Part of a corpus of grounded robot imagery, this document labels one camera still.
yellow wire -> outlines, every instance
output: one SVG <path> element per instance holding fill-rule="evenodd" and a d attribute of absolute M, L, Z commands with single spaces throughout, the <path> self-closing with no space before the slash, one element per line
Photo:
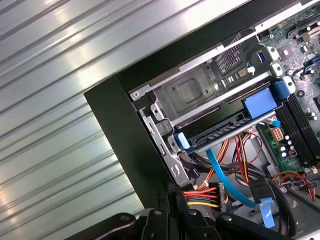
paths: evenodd
<path fill-rule="evenodd" d="M 219 205 L 207 203 L 207 202 L 200 202 L 200 201 L 193 201 L 193 202 L 188 202 L 188 205 L 204 205 L 204 206 L 209 206 L 212 208 L 220 208 Z"/>

metal bracket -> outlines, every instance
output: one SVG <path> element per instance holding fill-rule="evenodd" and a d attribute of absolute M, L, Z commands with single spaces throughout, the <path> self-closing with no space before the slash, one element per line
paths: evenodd
<path fill-rule="evenodd" d="M 151 137 L 160 151 L 162 158 L 169 168 L 171 175 L 173 176 L 176 184 L 179 185 L 180 188 L 183 188 L 185 185 L 189 184 L 188 175 L 177 156 L 173 156 L 169 151 L 165 141 L 160 135 L 155 122 L 153 121 L 151 116 L 143 117 L 144 124 L 147 126 L 149 132 L 151 133 Z"/>

motherboard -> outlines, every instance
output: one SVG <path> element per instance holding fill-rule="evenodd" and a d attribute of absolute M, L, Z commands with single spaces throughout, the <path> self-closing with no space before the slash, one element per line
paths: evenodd
<path fill-rule="evenodd" d="M 320 5 L 287 18 L 258 38 L 277 49 L 283 75 L 289 76 L 296 88 L 276 113 L 283 124 L 280 130 L 290 135 L 298 154 L 287 152 L 284 156 L 279 150 L 283 142 L 276 141 L 270 129 L 265 128 L 264 133 L 282 169 L 298 172 L 299 162 L 311 166 L 320 158 Z"/>
<path fill-rule="evenodd" d="M 268 31 L 261 42 L 277 48 L 279 64 L 294 81 L 297 100 L 320 142 L 320 6 L 292 16 Z M 312 62 L 314 66 L 306 70 Z"/>

red wire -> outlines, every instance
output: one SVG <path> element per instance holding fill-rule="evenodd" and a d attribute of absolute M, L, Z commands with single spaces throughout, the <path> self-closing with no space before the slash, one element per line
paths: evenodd
<path fill-rule="evenodd" d="M 207 197 L 207 198 L 211 198 L 211 199 L 217 199 L 218 196 L 213 196 L 213 195 L 208 195 L 208 194 L 198 194 L 198 193 L 193 193 L 193 194 L 187 194 L 186 197 L 190 197 L 190 196 L 198 196 L 198 197 Z"/>

chip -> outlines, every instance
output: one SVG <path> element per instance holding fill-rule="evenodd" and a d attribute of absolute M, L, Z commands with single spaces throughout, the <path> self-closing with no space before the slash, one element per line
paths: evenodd
<path fill-rule="evenodd" d="M 280 55 L 281 61 L 285 61 L 294 56 L 294 51 L 291 49 L 289 45 L 284 45 L 278 49 L 278 53 Z"/>

